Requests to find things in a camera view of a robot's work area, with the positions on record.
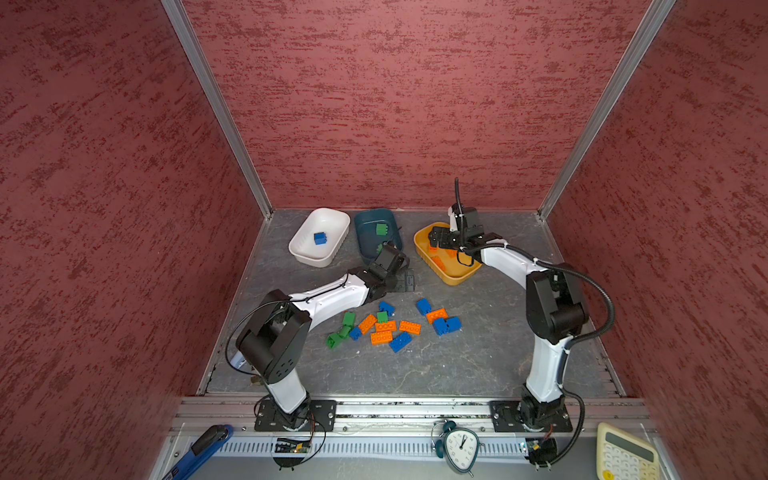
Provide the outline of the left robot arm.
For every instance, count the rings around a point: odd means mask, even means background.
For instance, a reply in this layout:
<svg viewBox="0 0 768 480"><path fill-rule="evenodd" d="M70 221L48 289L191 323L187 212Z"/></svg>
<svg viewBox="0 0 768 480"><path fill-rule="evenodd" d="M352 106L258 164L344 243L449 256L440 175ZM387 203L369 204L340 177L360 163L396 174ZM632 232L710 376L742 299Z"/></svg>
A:
<svg viewBox="0 0 768 480"><path fill-rule="evenodd" d="M408 266L407 255L387 243L369 265L350 269L314 290L295 294L270 291L246 316L235 347L243 362L255 369L290 429L309 420L310 396L296 365L311 329L394 292L399 272Z"/></svg>

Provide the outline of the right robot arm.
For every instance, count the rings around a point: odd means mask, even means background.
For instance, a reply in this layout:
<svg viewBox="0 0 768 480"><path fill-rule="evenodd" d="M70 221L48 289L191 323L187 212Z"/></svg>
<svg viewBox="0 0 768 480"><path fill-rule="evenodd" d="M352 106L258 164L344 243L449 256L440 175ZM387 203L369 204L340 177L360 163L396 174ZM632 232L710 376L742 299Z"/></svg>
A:
<svg viewBox="0 0 768 480"><path fill-rule="evenodd" d="M449 225L434 227L432 247L453 250L471 264L492 267L525 289L526 320L534 334L531 369L521 396L520 421L536 431L565 412L564 374L572 348L607 333L615 323L616 308L607 291L571 266L544 261L515 247L495 233L487 233L479 214L459 201L448 209ZM589 319L581 285L591 285L602 296L607 319L597 330L584 333Z"/></svg>

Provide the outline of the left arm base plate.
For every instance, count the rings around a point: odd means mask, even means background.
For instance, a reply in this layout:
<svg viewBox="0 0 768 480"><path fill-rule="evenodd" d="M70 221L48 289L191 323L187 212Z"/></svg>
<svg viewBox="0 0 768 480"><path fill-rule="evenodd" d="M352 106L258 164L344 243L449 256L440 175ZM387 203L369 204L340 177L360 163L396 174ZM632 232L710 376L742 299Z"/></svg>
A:
<svg viewBox="0 0 768 480"><path fill-rule="evenodd" d="M332 432L338 402L334 400L306 400L293 413L280 409L271 397L254 406L256 432Z"/></svg>

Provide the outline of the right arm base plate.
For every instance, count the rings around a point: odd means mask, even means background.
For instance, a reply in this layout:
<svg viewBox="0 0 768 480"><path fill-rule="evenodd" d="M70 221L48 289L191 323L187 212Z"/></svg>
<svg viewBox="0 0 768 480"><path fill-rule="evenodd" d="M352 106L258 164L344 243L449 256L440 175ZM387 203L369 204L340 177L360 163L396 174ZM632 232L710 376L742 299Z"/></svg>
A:
<svg viewBox="0 0 768 480"><path fill-rule="evenodd" d="M564 398L540 403L533 397L489 402L490 417L497 433L567 433L573 430Z"/></svg>

